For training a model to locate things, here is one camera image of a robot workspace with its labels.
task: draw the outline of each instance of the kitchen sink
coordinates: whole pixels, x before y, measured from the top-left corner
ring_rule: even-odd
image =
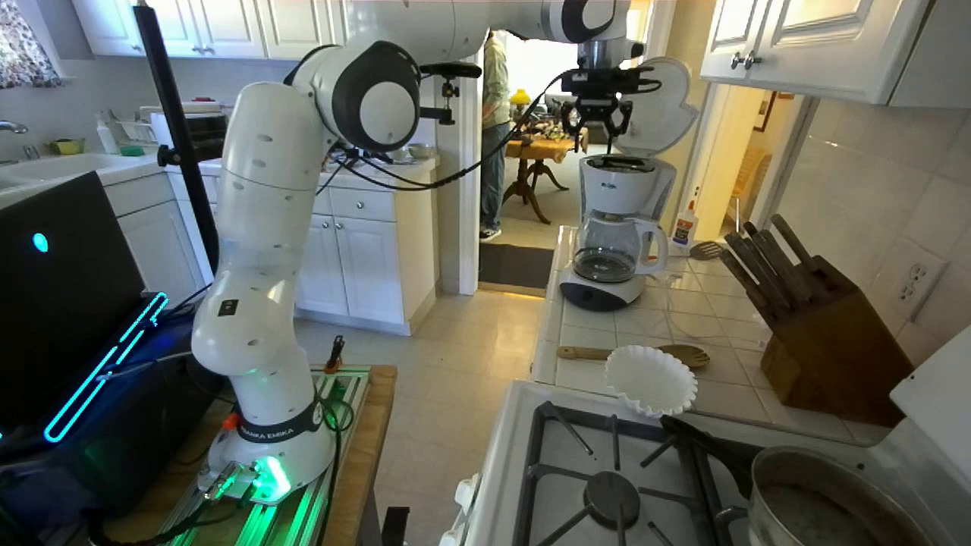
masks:
[[[32,182],[64,182],[90,171],[105,176],[105,173],[132,171],[144,163],[147,157],[121,157],[121,154],[58,154],[58,157],[23,161],[23,163],[0,163],[0,189],[32,185]]]

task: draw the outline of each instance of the knife block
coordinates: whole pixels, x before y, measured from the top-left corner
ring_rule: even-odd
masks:
[[[902,419],[888,393],[915,366],[856,286],[775,323],[770,330],[761,371],[782,405],[870,425]]]

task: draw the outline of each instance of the upper cabinet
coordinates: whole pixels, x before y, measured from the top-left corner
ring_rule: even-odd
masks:
[[[74,0],[93,55],[147,55],[134,0]],[[305,58],[344,43],[341,0],[152,0],[169,58]]]
[[[341,0],[257,0],[267,58],[305,58],[323,43],[344,43]]]
[[[700,77],[893,105],[971,105],[967,0],[721,0]]]

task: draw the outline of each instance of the table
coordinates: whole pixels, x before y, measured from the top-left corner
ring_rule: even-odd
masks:
[[[385,430],[391,422],[395,383],[399,366],[346,366],[348,374],[366,374],[366,396],[359,405],[359,419],[353,437],[346,444],[331,522],[319,537],[323,546],[381,546],[383,531],[374,504],[374,480],[383,458]],[[196,490],[196,477],[200,468],[200,451],[206,451],[212,434],[218,430],[231,405],[212,405],[200,427],[183,446],[183,454],[164,472],[159,487],[134,508],[126,519],[111,519],[106,535],[113,540],[152,537],[169,526],[174,514],[186,501],[186,491]],[[209,537],[239,535],[239,519],[225,519],[223,526],[200,528],[196,540],[186,542],[209,542]]]
[[[549,182],[559,192],[569,192],[552,171],[545,161],[565,161],[569,151],[575,151],[575,141],[549,141],[549,137],[524,137],[524,141],[511,141],[508,142],[508,157],[519,157],[516,182],[504,192],[504,202],[513,194],[523,199],[523,203],[535,208],[537,218],[549,225],[549,218],[540,210],[537,202],[537,182],[540,176],[549,176]]]

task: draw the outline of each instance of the monitor screen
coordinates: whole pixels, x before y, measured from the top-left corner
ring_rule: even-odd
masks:
[[[140,306],[98,173],[0,210],[0,434],[53,419]]]

